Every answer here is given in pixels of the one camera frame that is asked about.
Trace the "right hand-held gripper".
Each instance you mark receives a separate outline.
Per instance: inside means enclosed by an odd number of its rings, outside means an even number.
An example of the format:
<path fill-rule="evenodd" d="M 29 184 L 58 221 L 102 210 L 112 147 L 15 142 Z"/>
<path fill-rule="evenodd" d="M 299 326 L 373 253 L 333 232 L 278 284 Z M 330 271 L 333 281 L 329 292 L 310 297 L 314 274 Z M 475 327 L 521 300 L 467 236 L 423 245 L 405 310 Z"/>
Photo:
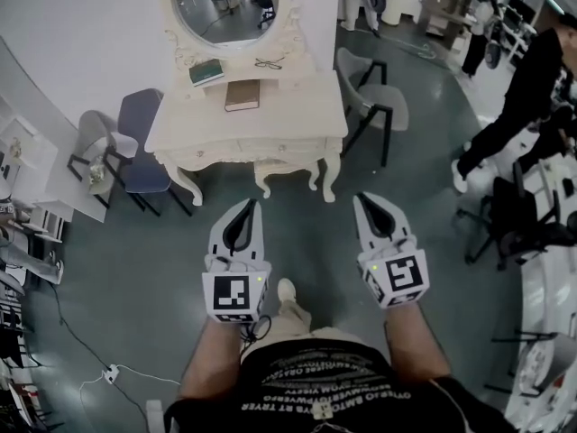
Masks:
<path fill-rule="evenodd" d="M 382 196 L 360 192 L 353 197 L 362 280 L 381 309 L 418 302 L 427 292 L 426 253 L 405 213 Z"/>

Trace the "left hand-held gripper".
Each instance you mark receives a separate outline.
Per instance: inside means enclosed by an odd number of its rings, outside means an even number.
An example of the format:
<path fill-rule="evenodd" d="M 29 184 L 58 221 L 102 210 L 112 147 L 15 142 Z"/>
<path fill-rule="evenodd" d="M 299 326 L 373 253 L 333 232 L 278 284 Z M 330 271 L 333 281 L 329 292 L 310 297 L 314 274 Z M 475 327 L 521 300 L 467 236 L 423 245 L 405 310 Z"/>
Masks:
<path fill-rule="evenodd" d="M 207 315 L 222 324 L 256 324 L 271 273 L 271 264 L 260 262 L 264 258 L 261 204 L 247 198 L 229 208 L 211 228 L 208 252 L 202 273 Z"/>

